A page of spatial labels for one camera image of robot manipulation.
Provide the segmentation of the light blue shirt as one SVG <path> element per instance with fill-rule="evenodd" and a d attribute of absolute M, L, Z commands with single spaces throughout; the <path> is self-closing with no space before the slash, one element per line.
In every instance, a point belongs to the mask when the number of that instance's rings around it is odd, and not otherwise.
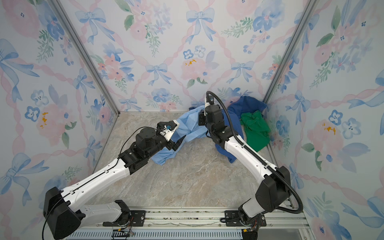
<path fill-rule="evenodd" d="M 173 134 L 171 140 L 176 142 L 180 138 L 186 136 L 180 145 L 180 147 L 174 150 L 168 150 L 163 148 L 161 151 L 151 157 L 152 161 L 158 165 L 164 165 L 167 160 L 172 159 L 181 150 L 185 143 L 191 142 L 194 139 L 205 138 L 207 128 L 205 126 L 199 126 L 199 114 L 204 109 L 204 106 L 199 106 L 193 110 L 184 113 L 177 119 L 180 124 L 176 132 Z"/>

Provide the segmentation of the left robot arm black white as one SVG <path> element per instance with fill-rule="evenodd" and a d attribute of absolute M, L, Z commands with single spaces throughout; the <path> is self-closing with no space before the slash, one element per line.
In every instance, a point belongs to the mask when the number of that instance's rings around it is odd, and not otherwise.
<path fill-rule="evenodd" d="M 136 140 L 131 146 L 107 166 L 62 190 L 57 187 L 48 190 L 43 210 L 44 226 L 50 228 L 53 238 L 64 239 L 81 227 L 100 222 L 123 228 L 130 225 L 134 217 L 123 200 L 94 206 L 86 203 L 113 183 L 137 172 L 163 148 L 177 150 L 184 140 L 172 141 L 179 126 L 178 121 L 172 120 L 159 122 L 156 128 L 141 127 L 134 132 Z"/>

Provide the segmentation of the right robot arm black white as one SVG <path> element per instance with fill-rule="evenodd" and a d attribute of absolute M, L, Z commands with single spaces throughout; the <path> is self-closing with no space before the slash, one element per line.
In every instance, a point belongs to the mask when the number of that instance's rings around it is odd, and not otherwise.
<path fill-rule="evenodd" d="M 291 191 L 278 177 L 290 184 L 289 171 L 277 168 L 251 149 L 237 132 L 225 124 L 218 105 L 206 104 L 199 113 L 199 124 L 205 125 L 213 142 L 236 157 L 257 180 L 259 188 L 256 193 L 238 208 L 239 221 L 243 225 L 254 224 L 259 216 L 273 212 L 290 197 Z"/>

